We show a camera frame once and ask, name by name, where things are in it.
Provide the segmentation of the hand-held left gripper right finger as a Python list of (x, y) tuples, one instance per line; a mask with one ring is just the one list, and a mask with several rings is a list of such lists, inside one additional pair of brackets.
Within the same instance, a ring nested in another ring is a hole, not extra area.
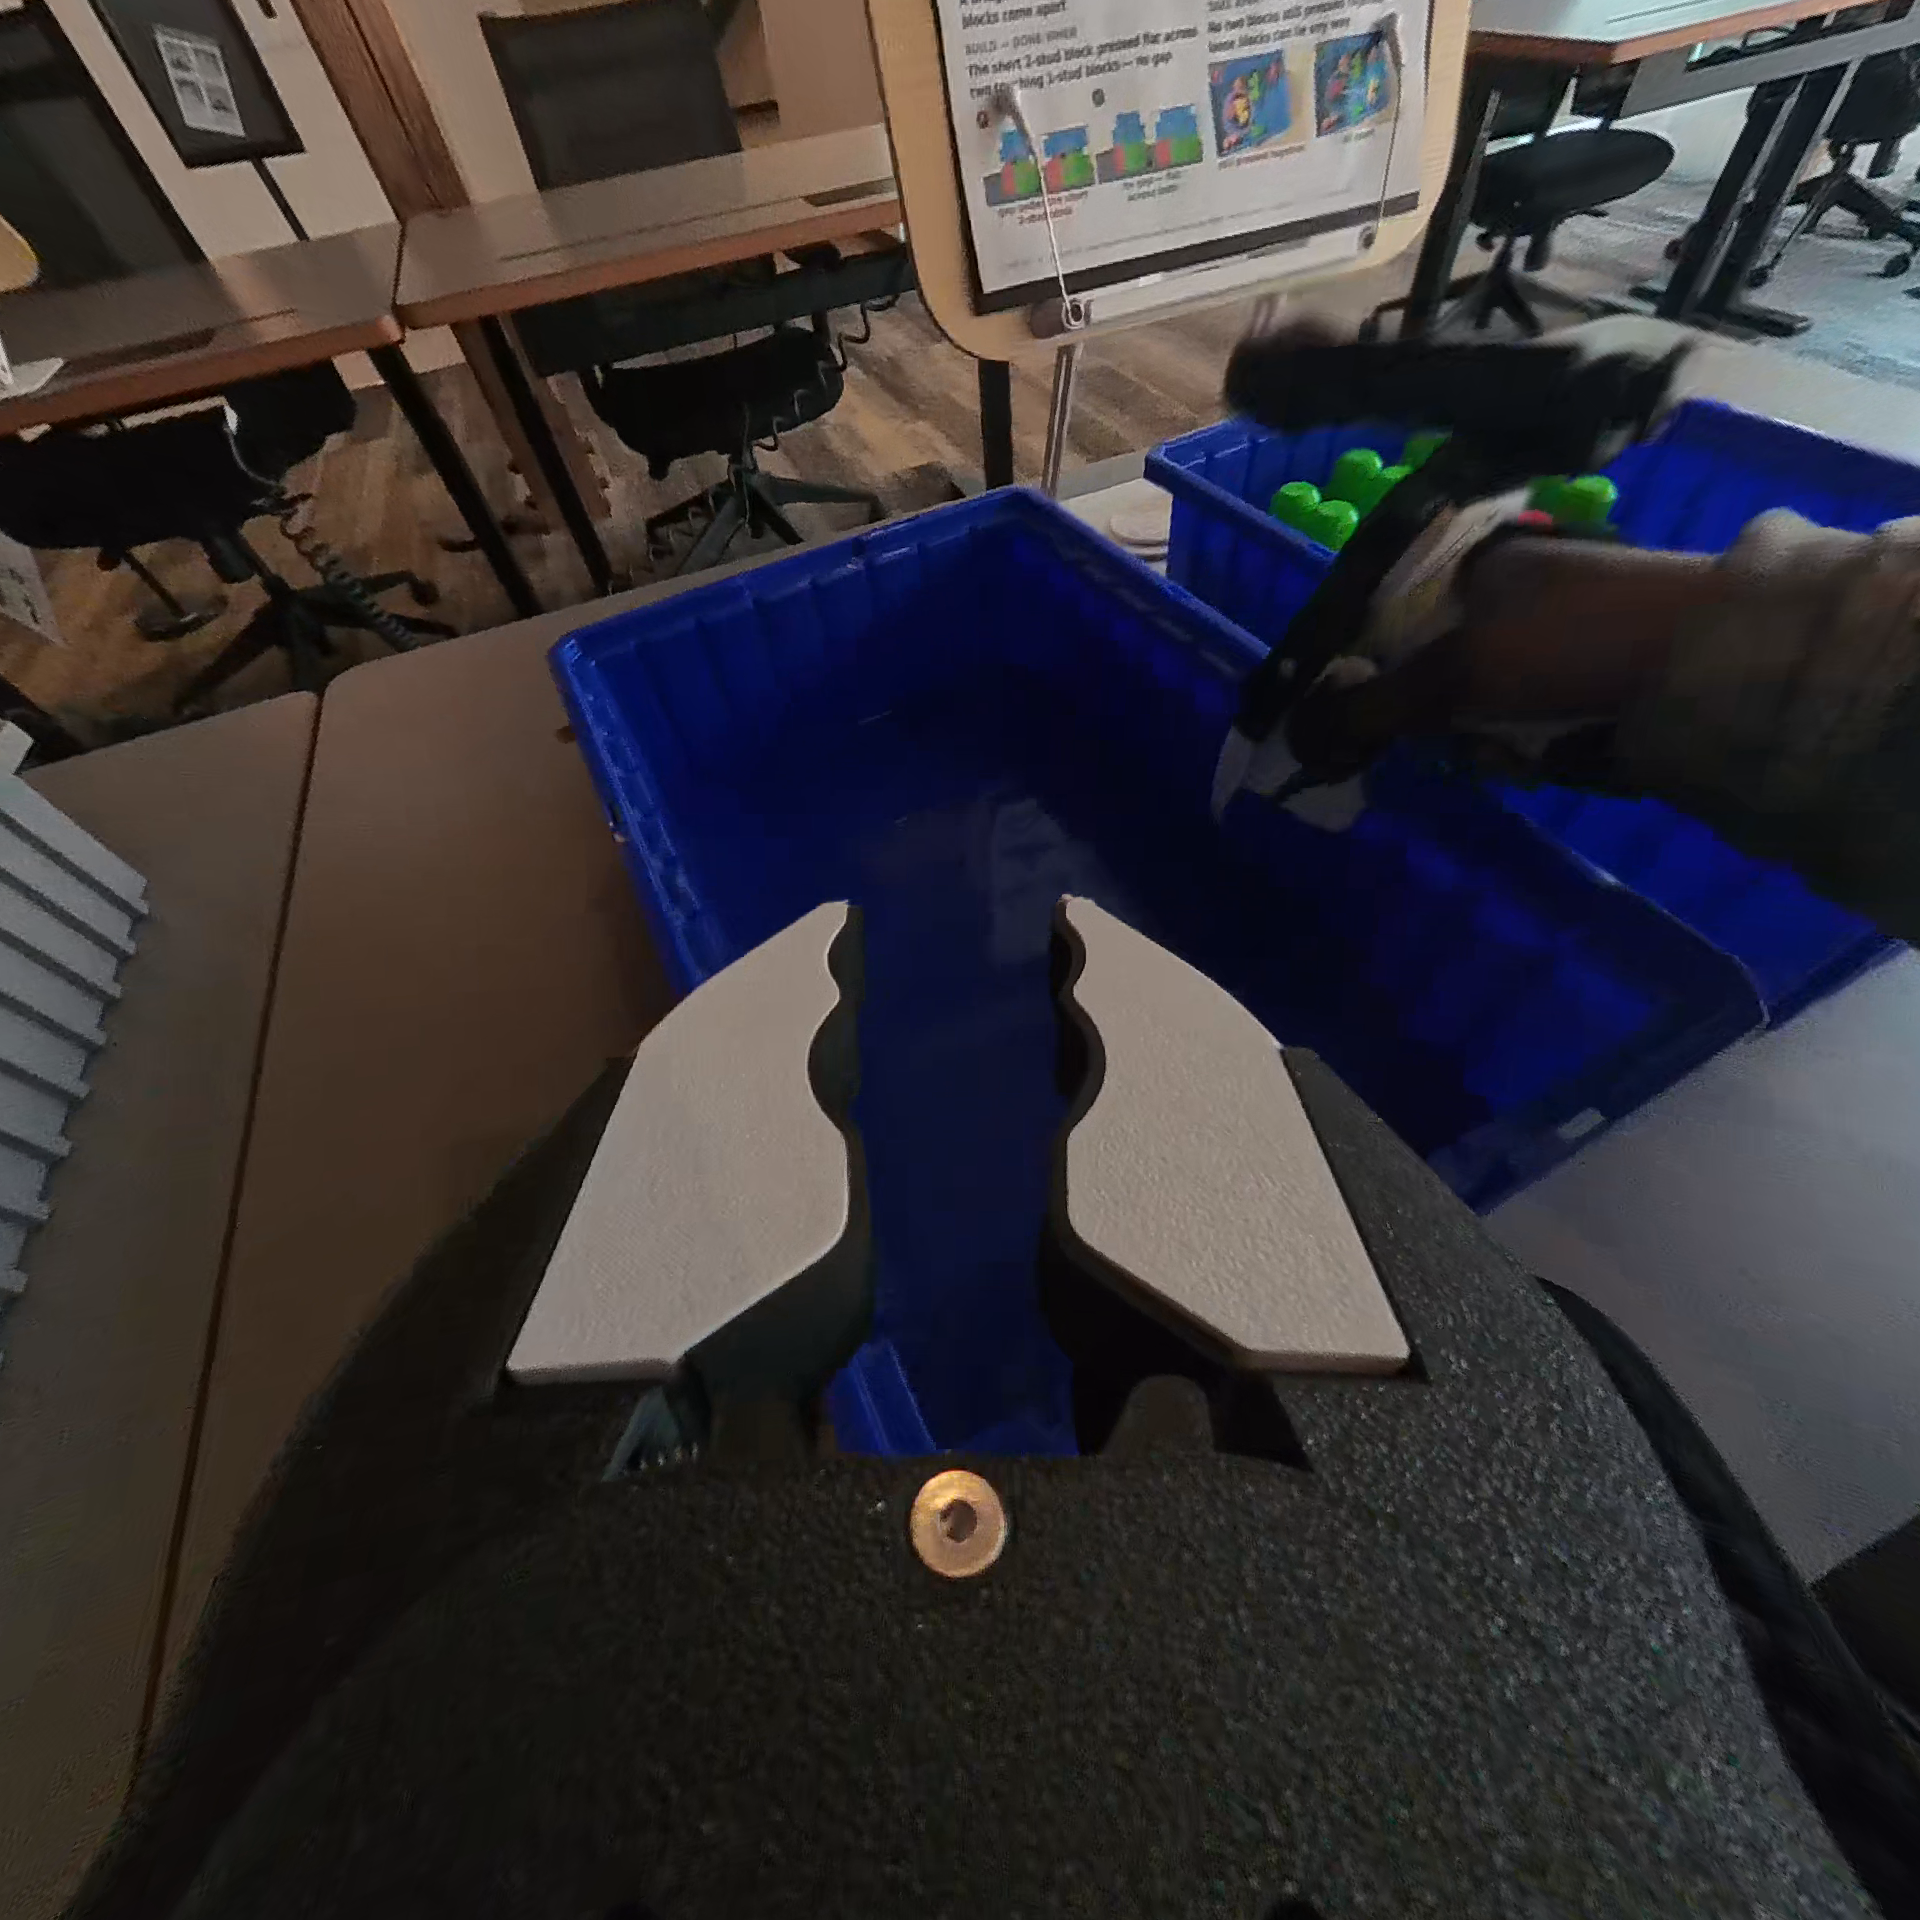
[(1274, 1033), (1090, 895), (1056, 903), (1050, 961), (1068, 1264), (1244, 1375), (1403, 1372), (1414, 1347)]

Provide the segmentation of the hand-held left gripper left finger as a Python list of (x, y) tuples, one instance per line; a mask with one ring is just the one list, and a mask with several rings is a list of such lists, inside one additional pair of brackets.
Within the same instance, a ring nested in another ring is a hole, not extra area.
[(862, 917), (824, 900), (639, 1042), (507, 1356), (517, 1386), (824, 1389), (873, 1301)]

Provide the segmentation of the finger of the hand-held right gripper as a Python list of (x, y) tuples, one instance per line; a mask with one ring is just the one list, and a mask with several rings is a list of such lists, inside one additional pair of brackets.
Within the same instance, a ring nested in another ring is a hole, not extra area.
[(1490, 743), (1504, 671), (1493, 661), (1406, 661), (1377, 671), (1335, 661), (1310, 682), (1291, 661), (1262, 661), (1236, 705), (1211, 767), (1209, 816), (1223, 824), (1251, 793), (1286, 802), (1307, 791), (1366, 780), (1372, 764), (1410, 756), (1453, 777), (1497, 775), (1507, 754)]
[(1391, 487), (1332, 557), (1240, 695), (1240, 747), (1265, 749), (1325, 666), (1401, 658), (1437, 630), (1471, 549), (1527, 511), (1530, 487)]

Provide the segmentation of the blue plastic bin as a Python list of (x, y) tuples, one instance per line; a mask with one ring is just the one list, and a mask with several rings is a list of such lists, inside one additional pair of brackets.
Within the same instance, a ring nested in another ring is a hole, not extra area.
[(1251, 797), (1215, 822), (1259, 654), (1022, 490), (549, 651), (679, 988), (860, 910), (877, 1316), (828, 1389), (846, 1451), (1073, 1450), (1037, 1297), (1065, 894), (1317, 1053), (1478, 1212), (1764, 1026), (1733, 958), (1475, 782), (1403, 759), (1352, 827)]
[[(1376, 476), (1359, 506), (1372, 506), (1389, 478), (1420, 464), (1439, 440), (1431, 429), (1377, 422), (1276, 432), (1223, 419), (1158, 445), (1144, 476), (1172, 501), (1167, 575), (1274, 645), (1335, 557), (1302, 527), (1274, 514), (1274, 496), (1286, 487), (1341, 496), (1341, 484), (1368, 468)], [(1605, 476), (1613, 485), (1608, 530), (1685, 554), (1723, 554), (1773, 511), (1847, 533), (1918, 511), (1915, 464), (1705, 400), (1679, 404)], [(1664, 802), (1490, 777), (1480, 785), (1738, 961), (1768, 1026), (1789, 1023), (1896, 952), (1865, 919)]]

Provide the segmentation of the black office chair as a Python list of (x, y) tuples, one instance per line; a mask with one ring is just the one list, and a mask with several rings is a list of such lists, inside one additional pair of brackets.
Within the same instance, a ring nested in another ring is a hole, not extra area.
[(1672, 142), (1657, 132), (1598, 124), (1544, 132), (1481, 161), (1469, 220), (1490, 265), (1460, 280), (1469, 325), (1509, 320), (1525, 338), (1544, 321), (1522, 277), (1544, 274), (1561, 226), (1606, 211), (1667, 174)]
[(356, 574), (316, 530), (311, 494), (290, 485), (353, 419), (344, 377), (323, 363), (241, 381), (164, 419), (12, 437), (5, 536), (40, 550), (96, 549), (108, 562), (188, 539), (229, 586), (264, 589), (251, 616), (183, 682), (176, 716), (212, 714), (216, 695), (267, 655), (289, 666), (293, 689), (323, 689), (341, 633), (373, 636), (395, 654), (454, 638), (442, 619), (385, 602), (402, 589), (416, 606), (435, 606), (434, 581), (411, 569)]
[[(479, 24), (543, 191), (743, 152), (703, 5), (485, 13)], [(532, 370), (575, 375), (652, 480), (701, 456), (727, 461), (721, 480), (642, 524), (650, 565), (681, 572), (723, 557), (738, 533), (801, 543), (794, 506), (880, 518), (877, 491), (766, 473), (757, 452), (840, 404), (852, 347), (913, 283), (902, 242), (798, 245), (536, 304), (513, 327)]]

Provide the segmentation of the printed instruction sheet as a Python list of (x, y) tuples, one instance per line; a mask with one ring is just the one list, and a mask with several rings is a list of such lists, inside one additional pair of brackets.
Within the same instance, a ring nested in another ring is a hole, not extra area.
[(1431, 7), (940, 1), (971, 285), (1090, 299), (1417, 211)]

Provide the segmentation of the instruction sheet on stand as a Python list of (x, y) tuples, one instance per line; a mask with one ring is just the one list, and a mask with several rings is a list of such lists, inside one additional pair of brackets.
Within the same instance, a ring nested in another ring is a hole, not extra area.
[[(1442, 136), (1427, 132), (1420, 145), (1419, 203), (1410, 215), (1380, 224), (1368, 250), (1355, 242), (1340, 251), (1271, 251), (1209, 269), (1148, 277), (1090, 299), (1058, 294), (1033, 306), (987, 311), (971, 285), (967, 224), (951, 152), (944, 67), (934, 5), (870, 5), (877, 73), (891, 142), (906, 233), (917, 261), (926, 306), (953, 344), (979, 361), (1005, 361), (1022, 351), (1052, 348), (1067, 334), (1082, 344), (1119, 329), (1172, 320), (1209, 304), (1253, 296), (1286, 296), (1310, 283), (1347, 277), (1389, 262), (1427, 226), (1424, 178), (1443, 174)], [(1431, 7), (1431, 33), (1442, 52), (1461, 49), (1465, 1)]]

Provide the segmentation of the grey plastic bin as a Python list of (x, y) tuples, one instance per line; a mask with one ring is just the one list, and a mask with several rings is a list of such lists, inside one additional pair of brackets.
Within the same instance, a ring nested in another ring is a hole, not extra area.
[(2, 727), (2, 1310), (52, 1213), (107, 1020), (150, 911), (145, 877), (25, 775)]

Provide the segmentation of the framed wall notice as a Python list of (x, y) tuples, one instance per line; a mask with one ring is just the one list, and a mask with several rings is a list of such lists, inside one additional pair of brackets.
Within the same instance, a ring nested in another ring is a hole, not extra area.
[(94, 1), (188, 169), (305, 154), (305, 137), (232, 1)]

